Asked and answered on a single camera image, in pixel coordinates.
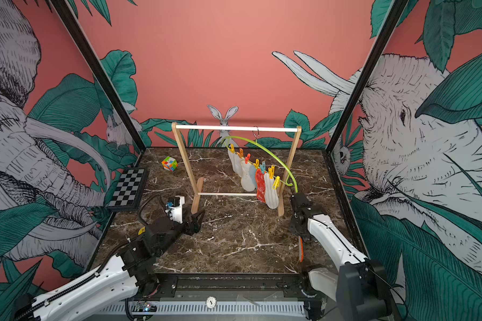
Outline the wooden hanger rack frame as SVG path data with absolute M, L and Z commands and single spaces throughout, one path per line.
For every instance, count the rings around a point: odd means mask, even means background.
M 286 132 L 293 133 L 293 142 L 291 143 L 291 148 L 289 151 L 289 156 L 286 162 L 283 162 L 268 148 L 262 146 L 261 139 L 258 135 L 255 136 L 254 140 L 250 140 L 241 136 L 230 136 L 227 135 L 220 139 L 220 144 L 227 148 L 228 156 L 232 164 L 233 171 L 240 177 L 240 182 L 243 193 L 227 193 L 227 192 L 204 192 L 204 182 L 205 179 L 200 177 L 195 178 L 194 173 L 191 168 L 190 160 L 187 155 L 186 147 L 181 136 L 181 130 L 208 130 L 216 131 L 220 130 L 220 126 L 206 126 L 206 125 L 185 125 L 174 122 L 171 124 L 171 130 L 175 136 L 175 140 L 178 144 L 179 152 L 182 157 L 183 164 L 185 166 L 188 178 L 194 192 L 194 200 L 191 205 L 191 212 L 197 214 L 199 210 L 199 202 L 202 196 L 226 196 L 226 197 L 255 197 L 259 201 L 266 203 L 270 209 L 277 210 L 279 217 L 282 217 L 285 213 L 283 191 L 285 187 L 293 187 L 295 191 L 298 191 L 298 184 L 296 178 L 291 172 L 291 166 L 293 164 L 293 159 L 296 154 L 297 146 L 301 138 L 302 127 L 225 127 L 226 130 L 234 131 L 256 131 L 256 132 Z M 243 150 L 237 151 L 233 144 L 226 144 L 229 140 L 238 139 L 243 140 L 246 143 L 253 144 L 260 150 L 266 152 L 267 155 L 271 156 L 280 166 L 285 170 L 283 177 L 280 177 L 274 173 L 274 167 L 265 167 L 258 160 L 252 162 L 250 160 L 249 154 L 244 154 Z

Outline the red orange-edged insole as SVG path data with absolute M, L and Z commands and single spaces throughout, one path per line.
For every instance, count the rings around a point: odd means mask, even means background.
M 256 171 L 256 183 L 257 183 L 257 199 L 263 203 L 265 203 L 265 174 L 261 171 L 261 169 L 257 169 Z
M 299 248 L 299 262 L 302 263 L 304 261 L 305 253 L 304 253 L 304 246 L 303 246 L 303 238 L 301 236 L 298 237 L 298 248 Z

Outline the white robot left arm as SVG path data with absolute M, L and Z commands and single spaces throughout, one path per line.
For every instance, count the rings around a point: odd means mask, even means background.
M 154 295 L 160 286 L 153 265 L 181 235 L 198 233 L 204 214 L 185 207 L 181 223 L 168 216 L 157 219 L 114 248 L 99 267 L 46 294 L 20 296 L 10 320 L 84 320 L 120 300 Z

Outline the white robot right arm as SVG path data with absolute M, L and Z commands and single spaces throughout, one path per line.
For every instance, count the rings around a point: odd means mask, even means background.
M 303 193 L 290 197 L 293 216 L 290 231 L 298 237 L 299 261 L 305 257 L 305 240 L 316 239 L 337 272 L 324 267 L 309 270 L 306 284 L 334 300 L 344 320 L 376 320 L 392 314 L 392 286 L 384 266 L 369 259 L 338 230 L 320 205 Z

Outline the grey textured insole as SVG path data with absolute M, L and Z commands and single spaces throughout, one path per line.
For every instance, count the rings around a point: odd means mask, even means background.
M 270 209 L 276 209 L 279 205 L 277 189 L 274 188 L 274 178 L 265 173 L 265 203 Z

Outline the grey striped insole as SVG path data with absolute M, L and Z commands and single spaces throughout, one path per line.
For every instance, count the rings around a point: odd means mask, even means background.
M 252 192 L 257 188 L 257 183 L 255 181 L 255 167 L 252 163 L 247 160 L 241 160 L 240 162 L 242 168 L 241 185 L 242 188 L 247 192 Z

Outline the colourful puzzle cube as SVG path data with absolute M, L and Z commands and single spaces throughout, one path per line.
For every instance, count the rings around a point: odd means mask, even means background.
M 178 168 L 178 162 L 176 159 L 173 157 L 167 156 L 162 162 L 161 162 L 163 168 L 167 171 L 174 172 L 176 168 Z

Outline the black white checkerboard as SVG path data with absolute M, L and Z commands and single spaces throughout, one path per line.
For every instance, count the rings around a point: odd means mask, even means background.
M 125 169 L 106 196 L 105 207 L 111 211 L 132 211 L 139 208 L 149 176 L 146 168 Z

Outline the white smooth insole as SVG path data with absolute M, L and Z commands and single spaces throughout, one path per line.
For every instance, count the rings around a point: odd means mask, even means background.
M 235 151 L 228 150 L 228 156 L 232 164 L 233 171 L 239 176 L 242 176 L 241 158 Z

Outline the white perforated rail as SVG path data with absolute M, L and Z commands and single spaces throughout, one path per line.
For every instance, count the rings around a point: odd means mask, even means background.
M 218 301 L 212 308 L 203 301 L 148 301 L 129 304 L 134 315 L 206 315 L 206 314 L 249 314 L 275 316 L 305 316 L 302 302 L 249 302 Z

